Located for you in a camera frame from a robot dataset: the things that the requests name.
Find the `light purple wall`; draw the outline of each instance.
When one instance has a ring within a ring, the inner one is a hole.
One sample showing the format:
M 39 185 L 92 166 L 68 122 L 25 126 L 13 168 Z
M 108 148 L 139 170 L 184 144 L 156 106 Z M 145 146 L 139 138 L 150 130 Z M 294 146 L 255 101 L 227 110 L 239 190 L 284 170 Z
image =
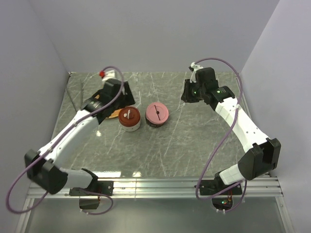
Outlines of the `light purple wall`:
M 281 0 L 242 71 L 254 121 L 282 144 L 276 175 L 298 233 L 311 232 L 310 12 Z
M 24 154 L 51 138 L 68 73 L 28 1 L 0 1 L 0 232 L 14 232 L 18 215 L 5 209 L 9 185 Z M 21 209 L 29 181 L 13 190 Z
M 279 0 L 30 0 L 65 67 L 182 71 L 208 56 L 241 71 Z M 211 62 L 216 70 L 228 70 Z

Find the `metal frame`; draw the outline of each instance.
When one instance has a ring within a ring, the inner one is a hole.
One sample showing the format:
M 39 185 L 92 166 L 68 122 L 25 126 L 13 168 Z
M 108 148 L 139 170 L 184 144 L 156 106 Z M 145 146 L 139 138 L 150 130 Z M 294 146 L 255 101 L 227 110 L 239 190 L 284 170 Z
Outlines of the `metal frame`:
M 167 178 L 99 178 L 100 181 L 114 181 L 114 190 L 112 198 L 195 198 L 195 188 L 197 177 L 167 177 Z M 27 198 L 36 199 L 42 197 L 45 193 L 41 187 L 32 183 L 30 185 Z M 97 198 L 97 196 L 69 196 L 69 188 L 62 189 L 54 195 L 48 194 L 45 198 Z M 277 178 L 260 177 L 247 184 L 247 197 L 282 197 Z
M 34 204 L 34 201 L 35 201 L 34 199 L 27 198 L 25 200 L 25 204 L 24 204 L 23 210 L 26 210 L 27 208 L 32 207 L 33 204 Z M 31 211 L 26 212 L 26 213 L 20 215 L 17 227 L 15 229 L 16 233 L 23 233 L 23 232 L 26 231 L 26 227 L 27 227 L 27 224 L 28 224 L 30 213 L 31 213 Z
M 278 210 L 280 211 L 280 215 L 281 215 L 286 233 L 292 233 L 292 232 L 294 233 L 295 232 L 294 226 L 293 226 L 291 217 L 287 211 L 284 197 L 276 197 L 276 203 L 278 206 Z

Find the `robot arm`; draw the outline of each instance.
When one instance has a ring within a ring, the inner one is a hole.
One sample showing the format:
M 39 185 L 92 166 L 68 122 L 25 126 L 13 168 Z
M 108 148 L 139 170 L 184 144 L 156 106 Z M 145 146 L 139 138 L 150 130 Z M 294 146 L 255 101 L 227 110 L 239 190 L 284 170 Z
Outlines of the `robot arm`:
M 215 174 L 216 186 L 224 186 L 240 180 L 252 180 L 276 168 L 280 153 L 280 142 L 270 139 L 248 117 L 237 104 L 233 92 L 227 87 L 219 87 L 215 71 L 212 68 L 196 69 L 191 64 L 191 71 L 195 72 L 195 82 L 185 80 L 184 102 L 199 102 L 203 100 L 217 112 L 228 125 L 232 125 L 235 110 L 239 108 L 238 119 L 233 132 L 241 142 L 245 155 L 239 162 Z
M 43 146 L 38 152 L 30 150 L 25 154 L 25 164 L 28 166 L 45 152 L 50 152 L 47 157 L 41 159 L 27 172 L 27 176 L 51 194 L 55 194 L 66 187 L 84 188 L 90 192 L 97 192 L 96 183 L 98 177 L 94 173 L 83 168 L 81 170 L 64 169 L 62 165 L 76 146 L 100 125 L 106 117 L 110 116 L 117 109 L 135 104 L 128 82 L 124 82 L 124 92 L 121 93 L 115 102 L 77 124 L 77 120 L 109 103 L 121 87 L 121 82 L 115 79 L 114 71 L 106 74 L 103 84 L 103 89 L 98 90 L 84 102 L 73 120 L 51 142 Z M 59 140 L 60 136 L 68 130 L 69 132 L 66 136 L 52 149 L 51 145 Z

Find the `purple cable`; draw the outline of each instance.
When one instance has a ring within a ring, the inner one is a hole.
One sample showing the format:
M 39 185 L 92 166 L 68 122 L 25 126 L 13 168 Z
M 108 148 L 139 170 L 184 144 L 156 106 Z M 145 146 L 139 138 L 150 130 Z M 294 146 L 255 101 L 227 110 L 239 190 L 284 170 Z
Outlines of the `purple cable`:
M 122 72 L 117 68 L 117 67 L 114 67 L 114 66 L 108 66 L 108 67 L 105 67 L 103 69 L 103 71 L 105 71 L 106 69 L 114 69 L 116 70 L 120 75 L 121 75 L 121 87 L 117 93 L 117 95 L 108 103 L 106 104 L 105 106 L 103 106 L 102 108 L 90 113 L 90 114 L 87 114 L 85 115 L 84 117 L 80 118 L 79 120 L 76 121 L 75 124 L 72 124 L 71 126 L 68 127 L 68 129 L 66 129 L 62 135 L 60 135 L 60 137 L 51 145 L 51 149 L 50 150 L 47 150 L 45 153 L 43 153 L 37 160 L 33 161 L 28 167 L 25 168 L 25 170 L 22 171 L 22 173 L 20 173 L 20 175 L 18 175 L 18 177 L 13 181 L 11 187 L 9 188 L 9 191 L 7 192 L 6 194 L 6 198 L 5 198 L 5 205 L 6 205 L 6 208 L 8 209 L 8 211 L 12 212 L 13 214 L 23 214 L 23 213 L 26 213 L 28 211 L 31 211 L 33 210 L 34 208 L 36 208 L 42 201 L 43 199 L 47 196 L 48 192 L 46 192 L 38 201 L 38 203 L 34 206 L 32 206 L 31 208 L 28 208 L 27 210 L 15 210 L 11 207 L 10 205 L 10 195 L 11 195 L 11 192 L 14 188 L 14 186 L 16 185 L 16 183 L 20 180 L 20 178 L 27 172 L 29 171 L 34 165 L 36 165 L 40 160 L 44 159 L 45 157 L 47 157 L 49 155 L 49 153 L 60 143 L 60 141 L 75 127 L 75 125 L 79 124 L 81 121 L 85 120 L 86 118 L 94 115 L 94 114 L 97 114 L 99 113 L 100 111 L 104 110 L 105 108 L 109 107 L 121 94 L 122 92 L 122 89 L 124 87 L 124 76 L 122 74 Z M 100 194 L 100 193 L 91 193 L 91 194 L 95 194 L 96 196 L 105 196 L 103 194 Z M 111 207 L 108 208 L 107 211 L 109 211 L 111 208 L 112 208 L 112 205 L 113 205 L 113 200 L 111 197 L 109 196 L 105 196 L 105 197 L 108 197 L 112 204 L 111 204 Z
M 225 212 L 230 212 L 230 211 L 234 210 L 235 208 L 237 208 L 242 203 L 242 200 L 243 200 L 245 193 L 246 193 L 246 186 L 247 186 L 247 180 L 245 180 L 244 190 L 243 190 L 242 196 L 241 196 L 240 200 L 238 201 L 238 203 L 236 205 L 234 205 L 231 209 L 226 210 Z
M 240 104 L 240 102 L 241 102 L 241 100 L 242 100 L 242 95 L 243 95 L 243 84 L 242 84 L 242 80 L 241 80 L 241 77 L 240 77 L 239 73 L 236 71 L 236 69 L 235 69 L 231 64 L 229 64 L 228 62 L 226 62 L 226 61 L 223 60 L 223 59 L 216 58 L 216 57 L 204 58 L 204 59 L 201 59 L 201 60 L 195 62 L 195 64 L 198 64 L 199 62 L 207 61 L 207 60 L 216 60 L 216 61 L 223 62 L 223 63 L 225 63 L 226 65 L 228 65 L 228 66 L 233 70 L 233 72 L 235 73 L 235 75 L 237 76 L 238 81 L 239 81 L 240 95 L 239 95 L 239 97 L 238 97 L 238 102 L 237 102 L 237 104 Z M 225 188 L 224 190 L 222 190 L 222 191 L 220 191 L 220 192 L 218 192 L 218 193 L 216 193 L 216 194 L 214 194 L 214 195 L 212 195 L 212 196 L 209 196 L 209 197 L 206 197 L 206 198 L 201 198 L 201 197 L 199 197 L 199 187 L 200 187 L 201 181 L 202 181 L 202 179 L 203 179 L 203 177 L 204 177 L 204 174 L 205 174 L 205 172 L 206 172 L 206 170 L 207 170 L 207 168 L 208 168 L 210 162 L 211 162 L 212 159 L 214 158 L 216 152 L 218 151 L 218 149 L 220 148 L 220 146 L 224 143 L 224 141 L 229 137 L 229 135 L 230 135 L 230 133 L 232 132 L 232 130 L 233 130 L 235 124 L 237 123 L 238 112 L 239 112 L 239 109 L 237 108 L 236 111 L 235 111 L 233 123 L 232 123 L 232 125 L 230 126 L 230 129 L 226 132 L 226 134 L 224 135 L 224 137 L 221 139 L 220 143 L 219 143 L 219 144 L 217 145 L 217 147 L 214 149 L 214 151 L 212 152 L 211 156 L 209 157 L 207 163 L 205 164 L 205 167 L 203 168 L 203 171 L 202 171 L 202 173 L 201 173 L 201 175 L 200 175 L 200 178 L 199 178 L 198 183 L 197 183 L 196 188 L 195 188 L 195 196 L 196 196 L 196 198 L 199 199 L 199 200 L 208 200 L 208 199 L 211 199 L 211 198 L 213 198 L 213 197 L 215 197 L 215 196 L 217 196 L 217 195 L 219 195 L 219 194 L 222 194 L 223 192 L 225 192 L 225 191 L 227 191 L 227 190 L 229 190 L 229 189 L 231 189 L 231 188 L 233 188 L 233 187 L 239 185 L 239 184 L 242 182 L 242 181 L 239 181 L 239 182 L 237 182 L 237 183 L 234 183 L 233 185 L 229 186 L 228 188 Z M 246 192 L 246 184 L 247 184 L 247 181 L 245 181 L 244 191 L 243 191 L 243 194 L 242 194 L 242 196 L 241 196 L 241 198 L 240 198 L 240 201 L 239 201 L 239 202 L 237 203 L 237 205 L 235 205 L 234 208 L 232 208 L 232 209 L 235 209 L 235 208 L 242 202 L 242 199 L 244 198 L 245 192 Z

